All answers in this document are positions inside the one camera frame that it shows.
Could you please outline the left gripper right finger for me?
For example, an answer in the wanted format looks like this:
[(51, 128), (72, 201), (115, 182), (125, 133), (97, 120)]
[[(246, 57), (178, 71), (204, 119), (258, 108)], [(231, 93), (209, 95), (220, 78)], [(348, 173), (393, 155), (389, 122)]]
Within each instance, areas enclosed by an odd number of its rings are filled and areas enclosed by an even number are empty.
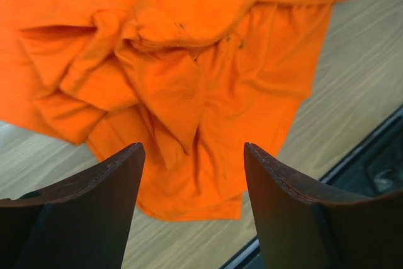
[(402, 191), (366, 197), (315, 180), (256, 144), (247, 189), (267, 268), (401, 268)]

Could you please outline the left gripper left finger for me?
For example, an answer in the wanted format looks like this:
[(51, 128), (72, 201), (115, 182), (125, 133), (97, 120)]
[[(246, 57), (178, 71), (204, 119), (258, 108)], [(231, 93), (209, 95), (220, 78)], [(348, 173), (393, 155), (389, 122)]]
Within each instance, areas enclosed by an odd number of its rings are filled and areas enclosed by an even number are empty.
[(1, 200), (2, 268), (120, 268), (145, 162), (131, 144), (84, 171)]

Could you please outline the orange t-shirt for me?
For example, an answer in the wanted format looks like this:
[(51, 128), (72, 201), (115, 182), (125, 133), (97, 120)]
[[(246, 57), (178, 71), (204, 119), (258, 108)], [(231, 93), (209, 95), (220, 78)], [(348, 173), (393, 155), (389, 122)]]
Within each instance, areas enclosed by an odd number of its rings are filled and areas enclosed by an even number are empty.
[(144, 213), (237, 220), (244, 144), (280, 151), (338, 1), (1, 0), (1, 120), (101, 161), (141, 142)]

